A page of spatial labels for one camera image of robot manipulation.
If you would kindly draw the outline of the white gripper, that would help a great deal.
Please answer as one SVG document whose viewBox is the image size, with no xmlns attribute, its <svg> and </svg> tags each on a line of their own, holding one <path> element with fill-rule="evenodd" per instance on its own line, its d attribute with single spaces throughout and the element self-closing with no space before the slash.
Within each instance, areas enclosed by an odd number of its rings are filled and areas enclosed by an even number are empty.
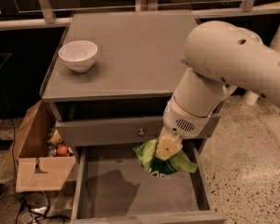
<svg viewBox="0 0 280 224">
<path fill-rule="evenodd" d="M 198 136 L 210 120 L 212 109 L 199 116 L 185 111 L 172 97 L 163 114 L 163 128 L 156 148 L 155 157 L 167 161 L 182 149 L 182 139 Z"/>
</svg>

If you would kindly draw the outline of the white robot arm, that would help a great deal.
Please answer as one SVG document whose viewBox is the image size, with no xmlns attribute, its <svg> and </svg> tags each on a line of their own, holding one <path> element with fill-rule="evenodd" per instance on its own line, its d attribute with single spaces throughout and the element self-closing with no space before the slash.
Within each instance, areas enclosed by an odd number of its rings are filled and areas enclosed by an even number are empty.
<svg viewBox="0 0 280 224">
<path fill-rule="evenodd" d="M 155 157 L 166 161 L 198 136 L 215 108 L 238 87 L 280 108 L 280 25 L 269 46 L 244 28 L 208 21 L 185 42 L 189 65 L 163 115 Z"/>
</svg>

